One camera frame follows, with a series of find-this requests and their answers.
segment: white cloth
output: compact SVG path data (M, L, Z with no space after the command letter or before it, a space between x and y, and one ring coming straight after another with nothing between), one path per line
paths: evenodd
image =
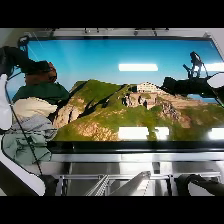
M35 114L48 117L50 113L54 113L57 110L57 105L51 105L39 98L29 97L17 100L13 105L13 109L19 119L32 117Z

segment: mountain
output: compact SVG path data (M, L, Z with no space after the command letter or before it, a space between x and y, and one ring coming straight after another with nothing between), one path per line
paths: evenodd
M98 80L78 81L71 98L57 113L55 141L119 141L119 127L155 127L170 130L169 140L204 140L224 122L217 104L170 94L136 93L135 84L116 85Z

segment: television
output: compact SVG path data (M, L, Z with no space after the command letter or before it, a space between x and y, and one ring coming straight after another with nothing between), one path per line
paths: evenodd
M187 79L183 64L191 67L192 51L209 75L223 71L211 38L31 38L29 57L52 62L57 82L71 94L53 120L58 128L53 142L85 142L90 148L100 142L106 148L223 147L222 137L214 137L224 133L224 109L215 99L173 96L159 88L165 77ZM24 84L23 75L12 79L10 96Z

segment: white building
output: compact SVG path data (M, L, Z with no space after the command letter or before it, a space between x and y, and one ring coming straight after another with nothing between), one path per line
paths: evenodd
M137 84L137 92L162 93L163 91L150 82L142 82Z

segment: green cloth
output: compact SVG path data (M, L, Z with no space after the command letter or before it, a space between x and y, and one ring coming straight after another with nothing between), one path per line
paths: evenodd
M59 100L67 100L69 92L59 83L43 82L38 85L20 87L12 101L15 103L19 99L29 97L36 97L56 105Z
M26 132L26 136L30 136L33 140L32 144L35 147L34 153L37 160L50 161L51 152L46 148L47 142L44 137L44 131ZM5 134L2 139L2 151L19 164L32 165L36 162L33 153L22 133Z

